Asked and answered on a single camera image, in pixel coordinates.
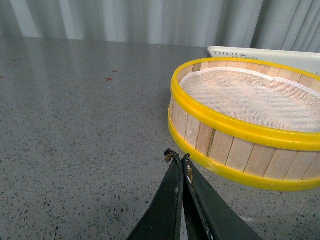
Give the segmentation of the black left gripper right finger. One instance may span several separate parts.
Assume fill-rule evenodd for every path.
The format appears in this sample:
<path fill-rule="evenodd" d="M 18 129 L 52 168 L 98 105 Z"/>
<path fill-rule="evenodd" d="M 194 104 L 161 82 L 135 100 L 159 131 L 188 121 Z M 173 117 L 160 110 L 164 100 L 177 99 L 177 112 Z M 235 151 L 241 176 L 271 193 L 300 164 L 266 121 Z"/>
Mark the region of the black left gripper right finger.
<path fill-rule="evenodd" d="M 190 154 L 182 159 L 183 208 L 189 240 L 260 240 L 220 197 L 194 166 Z"/>

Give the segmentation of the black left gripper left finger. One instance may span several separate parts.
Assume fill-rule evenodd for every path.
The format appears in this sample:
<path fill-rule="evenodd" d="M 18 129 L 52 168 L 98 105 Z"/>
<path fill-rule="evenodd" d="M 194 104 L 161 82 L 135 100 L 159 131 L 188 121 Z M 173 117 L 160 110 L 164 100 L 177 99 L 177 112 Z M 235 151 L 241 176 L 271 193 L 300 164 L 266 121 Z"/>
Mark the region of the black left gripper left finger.
<path fill-rule="evenodd" d="M 172 149 L 164 152 L 171 162 L 149 208 L 130 233 L 129 240 L 179 240 L 183 206 L 183 165 Z"/>

